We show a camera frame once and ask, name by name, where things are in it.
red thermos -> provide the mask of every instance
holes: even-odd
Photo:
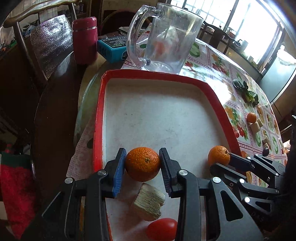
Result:
[[[97,58],[96,18],[76,19],[72,23],[73,50],[77,64],[91,64]]]

thermos lid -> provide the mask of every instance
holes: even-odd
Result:
[[[96,17],[76,19],[72,23],[72,30],[84,30],[87,28],[96,27]]]

blue box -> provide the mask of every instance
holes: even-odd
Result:
[[[127,58],[126,36],[98,40],[98,52],[108,62],[115,63]]]

window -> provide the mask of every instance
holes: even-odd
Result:
[[[224,31],[230,28],[235,40],[246,40],[245,53],[260,65],[267,58],[283,30],[278,16],[262,0],[171,0]]]

red tray rim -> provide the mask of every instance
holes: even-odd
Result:
[[[230,151],[234,154],[241,156],[239,144],[234,135],[228,116],[223,106],[221,105],[217,95],[207,83],[198,79],[193,79],[190,77],[175,75],[175,74],[150,72],[150,71],[136,70],[136,69],[117,69],[117,70],[106,71],[103,74],[101,79],[101,86],[100,86],[98,103],[97,103],[97,111],[96,111],[95,130],[94,130],[93,165],[94,165],[95,172],[103,168],[103,118],[104,118],[104,101],[105,101],[106,86],[110,79],[121,79],[121,78],[174,81],[174,82],[191,84],[198,87],[207,97],[209,103],[211,104],[213,110],[215,111],[215,114],[224,131]]]

